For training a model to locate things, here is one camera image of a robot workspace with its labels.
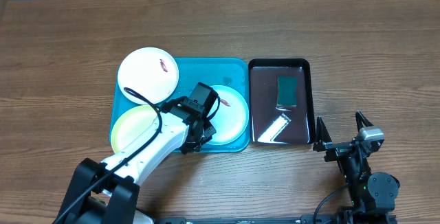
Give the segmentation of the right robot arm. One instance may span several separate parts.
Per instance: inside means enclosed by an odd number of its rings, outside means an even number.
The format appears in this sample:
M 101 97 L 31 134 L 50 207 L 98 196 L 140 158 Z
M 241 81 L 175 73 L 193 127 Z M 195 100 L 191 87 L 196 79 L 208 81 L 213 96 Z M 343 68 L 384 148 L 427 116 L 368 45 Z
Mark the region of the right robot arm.
M 396 223 L 389 213 L 395 209 L 399 180 L 385 172 L 371 171 L 368 157 L 384 143 L 384 133 L 361 111 L 355 113 L 357 135 L 349 142 L 334 144 L 321 117 L 316 119 L 316 140 L 313 150 L 324 152 L 326 162 L 335 161 L 345 185 L 325 197 L 316 207 L 312 223 Z M 331 215 L 320 215 L 321 207 L 332 197 L 347 190 L 350 206 L 342 206 Z

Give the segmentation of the light blue plate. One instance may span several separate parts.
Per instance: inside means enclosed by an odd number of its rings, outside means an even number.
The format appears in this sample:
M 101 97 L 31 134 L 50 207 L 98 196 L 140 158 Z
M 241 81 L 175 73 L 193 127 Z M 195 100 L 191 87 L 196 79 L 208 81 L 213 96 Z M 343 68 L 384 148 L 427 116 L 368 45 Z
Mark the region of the light blue plate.
M 224 85 L 211 87 L 218 93 L 219 99 L 209 112 L 209 115 L 212 115 L 216 111 L 210 120 L 216 133 L 208 145 L 227 151 L 243 149 L 250 141 L 249 111 L 245 98 L 232 87 Z

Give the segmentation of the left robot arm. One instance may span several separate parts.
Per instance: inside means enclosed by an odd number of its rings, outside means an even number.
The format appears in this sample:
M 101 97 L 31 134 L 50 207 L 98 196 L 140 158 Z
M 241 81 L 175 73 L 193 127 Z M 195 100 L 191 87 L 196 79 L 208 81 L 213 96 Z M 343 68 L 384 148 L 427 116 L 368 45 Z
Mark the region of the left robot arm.
M 212 139 L 219 97 L 190 96 L 154 109 L 155 118 L 120 152 L 76 167 L 56 223 L 153 223 L 137 209 L 140 186 L 174 150 L 198 152 Z

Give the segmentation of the green scrub sponge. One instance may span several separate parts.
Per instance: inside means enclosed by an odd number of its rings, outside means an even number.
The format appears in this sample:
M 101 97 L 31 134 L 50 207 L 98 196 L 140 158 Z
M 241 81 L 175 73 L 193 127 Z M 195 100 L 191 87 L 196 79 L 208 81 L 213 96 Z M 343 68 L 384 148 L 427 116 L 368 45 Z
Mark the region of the green scrub sponge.
M 277 82 L 277 106 L 295 107 L 297 105 L 296 88 L 297 77 L 279 76 Z

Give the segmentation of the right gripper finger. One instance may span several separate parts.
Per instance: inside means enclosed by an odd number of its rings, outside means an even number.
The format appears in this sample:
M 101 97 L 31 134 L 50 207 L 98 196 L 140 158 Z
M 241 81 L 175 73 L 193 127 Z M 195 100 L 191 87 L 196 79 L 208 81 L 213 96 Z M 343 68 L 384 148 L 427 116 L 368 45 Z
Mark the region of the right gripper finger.
M 314 151 L 326 151 L 333 145 L 329 132 L 320 116 L 316 119 L 316 139 L 313 143 Z
M 373 124 L 364 116 L 361 111 L 357 111 L 355 113 L 355 121 L 358 131 L 360 131 L 361 128 L 373 126 Z

